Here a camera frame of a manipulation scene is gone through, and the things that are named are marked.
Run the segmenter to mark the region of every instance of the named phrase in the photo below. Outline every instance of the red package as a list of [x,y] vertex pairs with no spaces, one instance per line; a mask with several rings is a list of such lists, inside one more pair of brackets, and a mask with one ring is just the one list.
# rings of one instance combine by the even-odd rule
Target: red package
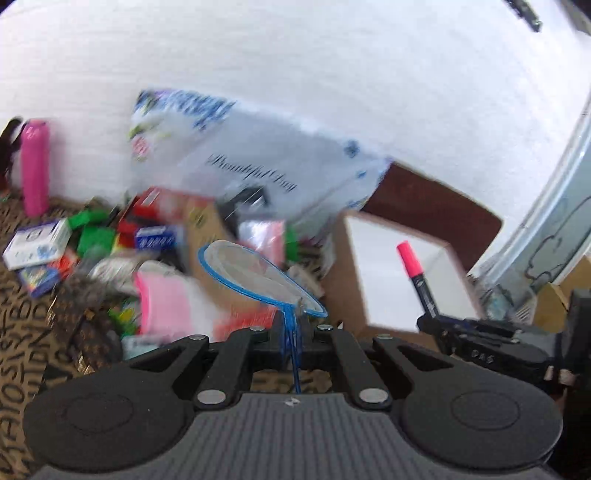
[[78,255],[76,255],[70,247],[67,247],[59,260],[54,260],[47,266],[55,268],[60,273],[61,279],[65,280],[74,271],[74,267],[78,263],[78,260]]
[[162,187],[150,187],[139,196],[138,201],[131,208],[131,213],[162,222],[163,225],[181,223],[189,200],[203,202],[204,205],[214,201],[209,197],[177,192]]

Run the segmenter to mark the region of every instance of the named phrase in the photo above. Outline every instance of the cardboard box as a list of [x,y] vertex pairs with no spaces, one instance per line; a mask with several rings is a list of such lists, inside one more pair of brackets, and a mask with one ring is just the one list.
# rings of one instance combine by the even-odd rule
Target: cardboard box
[[575,288],[591,288],[591,258],[586,255],[560,283],[560,290],[568,301],[570,301],[570,294]]
[[396,246],[408,240],[443,314],[480,318],[482,311],[450,245],[366,213],[342,212],[333,228],[336,260],[322,281],[331,321],[343,321],[359,338],[389,332],[437,350],[418,331],[423,308]]
[[564,329],[569,312],[570,295],[575,288],[591,288],[591,258],[584,256],[560,285],[548,283],[537,294],[534,325],[546,332]]
[[189,250],[192,275],[209,297],[223,310],[233,315],[251,312],[260,302],[241,295],[209,275],[199,263],[197,253],[215,240],[233,241],[217,213],[216,206],[208,200],[191,200],[185,210],[185,240]]
[[17,230],[2,256],[4,263],[16,270],[58,260],[71,234],[67,219]]
[[569,299],[562,289],[547,283],[538,292],[533,324],[549,333],[562,332],[568,309]]

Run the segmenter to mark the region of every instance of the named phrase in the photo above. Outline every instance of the patterned rug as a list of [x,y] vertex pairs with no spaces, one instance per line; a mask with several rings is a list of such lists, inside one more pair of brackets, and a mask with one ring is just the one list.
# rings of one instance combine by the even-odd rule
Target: patterned rug
[[[49,211],[39,219],[25,216],[22,201],[0,203],[0,249],[14,232],[26,226],[77,213],[82,205],[52,200]],[[50,295],[32,299],[16,273],[0,262],[0,480],[22,479],[34,472],[35,464],[22,431],[25,407],[35,395],[80,373],[46,324]],[[331,387],[324,371],[302,372],[305,393],[323,393]],[[253,376],[251,391],[289,393],[289,372],[262,371]]]

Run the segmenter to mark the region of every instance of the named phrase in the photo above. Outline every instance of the packaging box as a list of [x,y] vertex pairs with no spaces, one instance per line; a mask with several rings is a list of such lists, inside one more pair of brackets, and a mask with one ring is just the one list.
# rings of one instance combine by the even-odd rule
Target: packaging box
[[16,270],[58,260],[71,234],[67,219],[17,230],[2,256],[4,263]]
[[570,294],[575,288],[591,288],[591,258],[586,255],[560,283],[560,290],[567,300],[570,300]]
[[533,324],[549,333],[562,332],[568,309],[569,297],[559,286],[547,283],[537,294]]
[[174,248],[177,229],[173,226],[149,226],[140,228],[134,235],[137,250],[166,250]]
[[222,285],[199,263],[197,253],[201,247],[215,240],[233,241],[214,203],[206,200],[189,201],[185,210],[184,226],[191,273],[216,305],[235,316],[260,308],[260,302]]
[[562,332],[569,311],[570,295],[575,288],[591,288],[591,258],[587,256],[579,260],[560,285],[547,283],[540,289],[534,325],[546,332]]
[[322,281],[332,323],[359,338],[391,333],[437,350],[418,331],[423,315],[396,246],[408,240],[441,313],[481,318],[479,303],[450,245],[442,240],[367,213],[342,212],[332,233],[335,262]]
[[34,299],[50,291],[61,280],[59,270],[49,265],[23,268],[18,277]]
[[182,223],[189,202],[212,202],[213,199],[162,187],[150,187],[140,194],[131,213],[166,224]]

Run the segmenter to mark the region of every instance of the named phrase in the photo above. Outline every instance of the blue box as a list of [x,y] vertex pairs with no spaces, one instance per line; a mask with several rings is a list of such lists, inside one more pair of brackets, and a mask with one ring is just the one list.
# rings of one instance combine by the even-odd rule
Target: blue box
[[59,270],[47,265],[23,268],[19,270],[18,277],[34,299],[47,293],[61,281]]
[[166,250],[176,244],[177,233],[170,226],[140,228],[134,236],[137,250]]

